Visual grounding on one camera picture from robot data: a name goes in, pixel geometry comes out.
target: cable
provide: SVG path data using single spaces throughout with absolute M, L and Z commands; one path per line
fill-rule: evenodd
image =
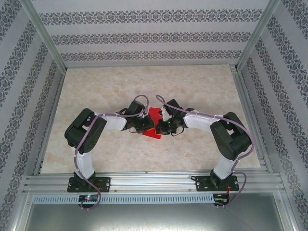
M 227 195 L 228 195 L 227 199 L 230 199 L 230 186 L 229 185 L 227 185 Z
M 81 173 L 81 171 L 79 170 L 79 167 L 78 167 L 78 164 L 77 164 L 77 154 L 78 154 L 78 150 L 79 150 L 80 147 L 82 146 L 83 142 L 86 140 L 86 138 L 87 138 L 87 136 L 88 136 L 90 130 L 91 130 L 92 127 L 93 127 L 93 124 L 95 123 L 95 121 L 96 121 L 98 118 L 103 117 L 103 116 L 134 117 L 134 116 L 138 116 L 138 115 L 144 113 L 145 111 L 147 111 L 147 110 L 148 110 L 148 107 L 149 107 L 149 98 L 148 98 L 146 95 L 137 95 L 137 96 L 134 98 L 134 100 L 136 100 L 136 99 L 139 98 L 139 97 L 144 97 L 144 98 L 146 98 L 146 101 L 147 101 L 147 104 L 146 104 L 145 108 L 144 108 L 141 112 L 139 112 L 139 113 L 137 113 L 137 114 L 134 114 L 134 115 L 120 115 L 120 114 L 115 114 L 115 113 L 99 114 L 99 115 L 97 115 L 97 116 L 93 119 L 93 121 L 91 122 L 91 124 L 90 124 L 88 130 L 86 131 L 86 133 L 85 133 L 85 135 L 82 137 L 82 139 L 81 139 L 79 145 L 78 145 L 77 148 L 75 149 L 74 164 L 75 164 L 76 170 L 77 170 L 77 172 L 79 173 L 79 175 L 81 176 L 81 178 L 82 178 L 86 183 L 88 183 L 89 185 L 91 185 L 91 186 L 97 191 L 98 197 L 99 197 L 99 199 L 97 200 L 96 204 L 94 204 L 94 205 L 93 205 L 92 207 L 90 207 L 90 208 L 84 208 L 84 207 L 82 206 L 82 204 L 83 204 L 84 201 L 82 201 L 81 204 L 80 204 L 81 209 L 86 209 L 87 211 L 89 211 L 89 210 L 91 210 L 91 209 L 94 209 L 94 208 L 95 208 L 96 206 L 98 206 L 98 204 L 100 203 L 101 198 L 102 198 L 102 195 L 101 195 L 101 191 L 100 191 L 94 184 L 92 184 L 92 183 Z
M 176 137 L 176 136 L 182 134 L 184 132 L 184 130 L 185 130 L 185 128 L 183 128 L 182 131 L 180 133 L 176 134 L 176 135 L 173 135 L 174 133 L 172 133 L 172 132 L 170 134 L 171 134 L 171 136 Z
M 247 182 L 247 176 L 245 173 L 243 172 L 234 172 L 234 174 L 242 174 L 244 176 L 244 182 L 243 182 L 243 185 L 241 186 L 240 190 L 238 191 L 238 193 L 236 194 L 236 196 L 233 198 L 233 200 L 231 200 L 228 204 L 226 205 L 223 205 L 222 203 L 220 202 L 215 202 L 215 204 L 218 204 L 218 205 L 221 205 L 223 208 L 226 208 L 228 206 L 230 206 L 234 201 L 236 201 L 239 197 L 239 195 L 241 194 L 241 192 L 244 190 L 244 187 L 246 185 L 246 182 Z
M 180 108 L 174 107 L 174 106 L 172 106 L 172 105 L 166 103 L 165 100 L 164 100 L 164 98 L 163 98 L 162 96 L 160 96 L 160 95 L 156 95 L 156 98 L 157 98 L 161 103 L 163 103 L 165 106 L 171 107 L 171 108 L 176 109 L 176 110 L 178 110 L 178 111 L 185 112 L 185 113 L 189 113 L 189 114 L 193 114 L 193 115 L 199 115 L 199 116 L 202 115 L 202 116 L 205 116 L 205 117 L 208 117 L 208 118 L 221 119 L 221 120 L 227 121 L 227 122 L 229 122 L 229 123 L 232 123 L 232 124 L 238 126 L 239 128 L 241 128 L 242 130 L 244 130 L 244 132 L 248 135 L 248 137 L 249 137 L 249 139 L 250 139 L 250 141 L 251 141 L 251 148 L 250 148 L 250 150 L 249 150 L 247 153 L 245 153 L 245 154 L 239 156 L 239 157 L 236 159 L 236 161 L 235 161 L 235 163 L 234 163 L 234 165 L 233 165 L 233 167 L 232 167 L 232 169 L 231 169 L 231 172 L 234 171 L 234 169 L 235 169 L 235 167 L 236 167 L 236 165 L 238 164 L 238 162 L 239 162 L 240 159 L 243 159 L 244 157 L 250 155 L 250 154 L 252 153 L 252 151 L 254 150 L 254 148 L 255 148 L 254 139 L 253 139 L 252 135 L 250 134 L 250 132 L 249 132 L 244 126 L 242 126 L 241 124 L 239 124 L 239 123 L 237 123 L 237 122 L 235 122 L 235 121 L 233 121 L 233 120 L 230 120 L 230 119 L 227 119 L 227 118 L 224 118 L 224 117 L 220 117 L 220 116 L 217 116 L 217 115 L 211 115 L 211 114 L 207 114 L 207 113 L 200 113 L 200 112 L 187 111 L 187 110 L 184 110 L 184 109 L 180 109 Z
M 128 129 L 128 131 L 129 131 L 130 133 L 139 133 L 139 132 L 136 132 L 136 131 L 130 131 L 129 129 Z

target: white table surface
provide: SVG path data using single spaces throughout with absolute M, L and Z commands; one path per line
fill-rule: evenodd
M 248 127 L 228 65 L 68 69 L 41 173 L 74 172 L 64 132 L 84 108 L 114 113 L 138 94 L 147 95 L 151 107 L 162 106 L 155 98 L 160 94 L 183 108 L 214 115 L 232 111 Z M 194 128 L 160 140 L 128 131 L 103 132 L 92 150 L 96 172 L 212 169 L 220 155 L 213 135 Z M 255 151 L 238 165 L 250 167 L 260 167 Z

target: wall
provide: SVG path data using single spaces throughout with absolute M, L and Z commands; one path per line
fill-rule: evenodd
M 308 230 L 307 18 L 307 0 L 282 0 L 241 70 L 300 230 Z
M 0 231 L 32 175 L 62 74 L 17 0 L 0 0 Z
M 268 0 L 34 0 L 68 67 L 235 64 Z

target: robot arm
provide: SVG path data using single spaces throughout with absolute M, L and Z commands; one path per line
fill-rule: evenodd
M 86 179 L 95 178 L 91 150 L 96 145 L 103 131 L 135 128 L 137 133 L 142 133 L 143 131 L 154 128 L 154 123 L 149 115 L 127 117 L 128 115 L 138 114 L 144 109 L 145 107 L 142 103 L 134 100 L 128 108 L 122 109 L 120 113 L 105 114 L 97 118 L 77 153 L 77 166 Z M 64 136 L 67 139 L 68 145 L 71 146 L 73 153 L 75 153 L 77 146 L 84 137 L 87 131 L 86 128 L 89 127 L 97 116 L 98 113 L 86 108 L 66 130 Z M 74 175 L 80 183 L 83 183 L 79 171 L 76 170 Z
M 174 99 L 167 104 L 182 109 Z M 187 111 L 196 112 L 192 108 L 188 108 Z M 179 127 L 183 129 L 198 128 L 212 132 L 222 154 L 217 165 L 211 171 L 211 182 L 215 187 L 219 187 L 228 181 L 228 178 L 232 175 L 236 159 L 251 145 L 251 140 L 241 128 L 224 120 L 198 114 L 187 114 L 168 106 L 162 108 L 161 114 L 163 119 L 159 121 L 158 126 L 155 128 L 158 134 L 172 135 L 177 133 L 177 128 Z M 230 119 L 243 126 L 235 113 L 229 112 L 219 117 Z

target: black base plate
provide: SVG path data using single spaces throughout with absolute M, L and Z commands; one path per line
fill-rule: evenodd
M 110 189 L 110 177 L 96 177 L 94 185 L 99 188 L 100 192 L 107 193 Z M 67 191 L 69 193 L 94 193 L 95 188 L 91 188 L 89 191 L 85 190 L 84 187 L 80 187 L 75 177 L 71 177 L 68 181 Z
M 197 192 L 208 192 L 208 191 L 227 191 L 227 186 L 230 186 L 230 191 L 239 191 L 240 187 L 236 176 L 230 176 L 229 180 L 217 188 L 212 184 L 210 176 L 196 176 L 195 184 Z

